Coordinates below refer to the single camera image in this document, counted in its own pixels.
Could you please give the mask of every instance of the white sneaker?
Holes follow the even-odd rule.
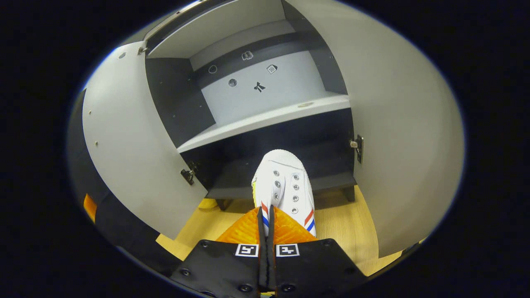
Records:
[[[273,150],[265,154],[252,185],[255,206],[263,210],[266,235],[269,234],[269,207],[274,205],[316,237],[313,190],[302,162],[293,153]]]

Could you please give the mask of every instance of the open cabinet door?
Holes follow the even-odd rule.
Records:
[[[370,16],[333,0],[287,0],[324,38],[364,138],[354,176],[372,215],[379,256],[427,237],[449,209],[464,165],[455,98],[417,48]]]
[[[180,174],[189,168],[156,111],[145,52],[139,52],[145,46],[121,46],[95,70],[86,87],[83,132],[111,192],[143,222],[175,239],[207,191]]]

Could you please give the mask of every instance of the door hinge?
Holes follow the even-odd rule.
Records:
[[[364,138],[360,135],[357,135],[355,141],[350,140],[350,147],[355,148],[357,152],[357,161],[363,163],[363,151],[364,151]]]
[[[143,52],[145,52],[147,50],[149,50],[149,48],[139,47],[138,48],[138,55],[140,55],[141,53],[143,53]]]
[[[186,171],[185,169],[182,169],[182,171],[180,171],[180,175],[182,175],[184,177],[184,180],[186,180],[186,182],[189,185],[193,185],[193,183],[194,183],[193,177],[197,173],[197,166],[193,162],[191,162],[189,164],[189,167],[190,167],[189,171]]]

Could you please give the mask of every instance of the wooden floor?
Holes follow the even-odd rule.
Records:
[[[317,238],[335,239],[365,275],[379,271],[401,255],[397,252],[378,258],[374,223],[358,186],[355,186],[355,202],[348,202],[340,191],[317,194],[314,199]],[[225,211],[219,207],[197,208],[176,239],[160,235],[156,242],[183,260],[199,240],[216,240],[253,208],[252,200],[234,200]]]

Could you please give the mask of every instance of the orange object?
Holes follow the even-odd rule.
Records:
[[[303,243],[318,240],[287,213],[274,207],[274,244]]]
[[[254,208],[231,225],[216,241],[226,243],[259,244],[258,209]]]
[[[98,206],[88,194],[85,195],[85,201],[83,202],[83,207],[85,208],[85,211],[89,215],[92,222],[95,223],[96,222],[96,210]]]

